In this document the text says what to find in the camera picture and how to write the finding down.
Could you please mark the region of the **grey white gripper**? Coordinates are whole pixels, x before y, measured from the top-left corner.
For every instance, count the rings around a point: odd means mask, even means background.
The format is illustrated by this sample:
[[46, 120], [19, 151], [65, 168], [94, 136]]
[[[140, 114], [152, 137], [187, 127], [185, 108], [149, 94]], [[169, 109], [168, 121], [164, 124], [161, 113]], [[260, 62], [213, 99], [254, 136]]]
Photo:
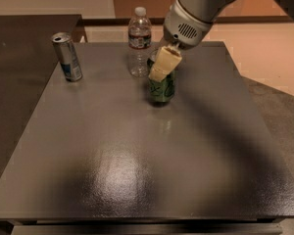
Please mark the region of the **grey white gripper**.
[[149, 78], [161, 82], [181, 62], [177, 47], [190, 49], [197, 46], [211, 29], [215, 19], [215, 5], [208, 0], [175, 0], [164, 22], [164, 39], [172, 45], [161, 47]]

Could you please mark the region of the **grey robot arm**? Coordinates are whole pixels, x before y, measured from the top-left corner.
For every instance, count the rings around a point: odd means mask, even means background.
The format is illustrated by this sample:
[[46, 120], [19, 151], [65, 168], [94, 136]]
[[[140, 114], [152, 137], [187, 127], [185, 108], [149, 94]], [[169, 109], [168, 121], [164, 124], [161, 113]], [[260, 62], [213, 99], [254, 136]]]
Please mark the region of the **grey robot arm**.
[[[180, 49], [196, 47], [218, 15], [236, 0], [174, 0], [164, 20], [164, 36], [149, 73], [161, 82], [181, 62]], [[294, 0], [273, 0], [294, 22]]]

